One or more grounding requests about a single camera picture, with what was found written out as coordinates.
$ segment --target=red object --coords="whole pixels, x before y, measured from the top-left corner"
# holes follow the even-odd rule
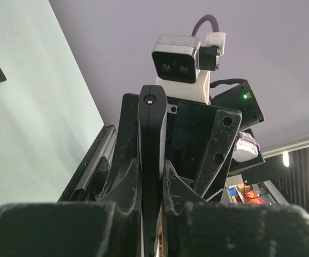
[[[246,193],[245,202],[253,203],[255,205],[263,205],[265,203],[260,197],[258,197],[258,194],[255,193],[253,190],[250,190]]]

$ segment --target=white wall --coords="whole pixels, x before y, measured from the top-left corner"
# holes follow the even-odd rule
[[[46,0],[0,0],[0,205],[56,201],[103,126]]]

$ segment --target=fluorescent light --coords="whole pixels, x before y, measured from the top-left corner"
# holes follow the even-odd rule
[[[288,152],[283,152],[283,163],[285,167],[289,167],[290,166],[290,162],[289,162],[289,153]]]

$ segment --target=electronics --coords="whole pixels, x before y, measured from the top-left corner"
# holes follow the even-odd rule
[[[199,75],[201,41],[194,36],[161,35],[152,58],[159,78],[193,84]]]
[[[241,111],[240,130],[245,130],[265,120],[248,81],[245,79],[219,80],[212,82],[210,87],[215,88],[220,84],[232,85],[235,83],[239,83],[239,85],[216,95],[211,100],[211,105]]]

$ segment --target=camera lens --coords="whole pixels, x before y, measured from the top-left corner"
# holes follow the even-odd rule
[[[170,71],[171,70],[171,67],[170,65],[168,65],[167,63],[164,63],[163,66],[161,67],[161,69],[163,71]]]
[[[188,73],[189,69],[186,66],[183,65],[183,66],[179,67],[179,71],[181,73]]]

